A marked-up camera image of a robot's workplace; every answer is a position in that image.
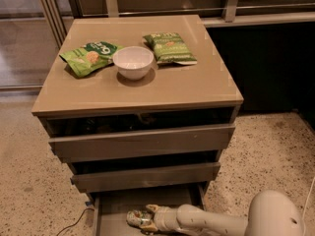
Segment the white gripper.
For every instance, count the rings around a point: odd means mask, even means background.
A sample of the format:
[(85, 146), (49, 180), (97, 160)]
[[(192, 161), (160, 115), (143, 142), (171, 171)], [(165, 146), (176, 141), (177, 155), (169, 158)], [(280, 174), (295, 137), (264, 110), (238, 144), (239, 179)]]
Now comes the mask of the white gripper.
[(140, 228), (147, 232), (178, 231), (180, 225), (177, 221), (177, 209), (168, 206), (146, 205), (146, 209), (154, 213), (154, 222), (143, 224)]

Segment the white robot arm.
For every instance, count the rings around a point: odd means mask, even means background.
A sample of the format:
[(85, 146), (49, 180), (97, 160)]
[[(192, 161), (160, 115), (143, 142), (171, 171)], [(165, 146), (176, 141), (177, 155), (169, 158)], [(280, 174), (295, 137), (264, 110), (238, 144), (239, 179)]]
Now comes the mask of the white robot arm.
[(191, 205), (149, 208), (155, 212), (154, 217), (140, 228), (151, 232), (176, 231), (189, 236), (211, 232), (220, 236), (309, 236), (295, 204), (273, 190), (262, 191), (253, 198), (247, 217), (213, 213)]

